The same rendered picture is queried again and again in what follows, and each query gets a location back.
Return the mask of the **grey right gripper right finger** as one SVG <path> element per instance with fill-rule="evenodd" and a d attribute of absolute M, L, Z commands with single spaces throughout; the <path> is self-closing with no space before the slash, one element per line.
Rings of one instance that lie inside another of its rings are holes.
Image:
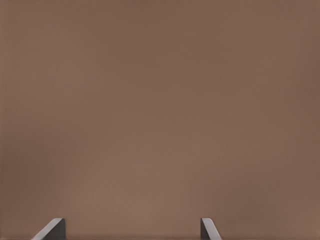
<path fill-rule="evenodd" d="M 213 220 L 211 218 L 200 219 L 200 239 L 201 240 L 222 240 Z"/>

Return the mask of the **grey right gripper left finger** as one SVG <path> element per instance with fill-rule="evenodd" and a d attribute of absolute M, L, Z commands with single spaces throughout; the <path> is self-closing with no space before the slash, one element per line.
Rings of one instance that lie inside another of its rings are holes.
<path fill-rule="evenodd" d="M 66 240 L 66 221 L 64 218 L 52 219 L 31 240 Z"/>

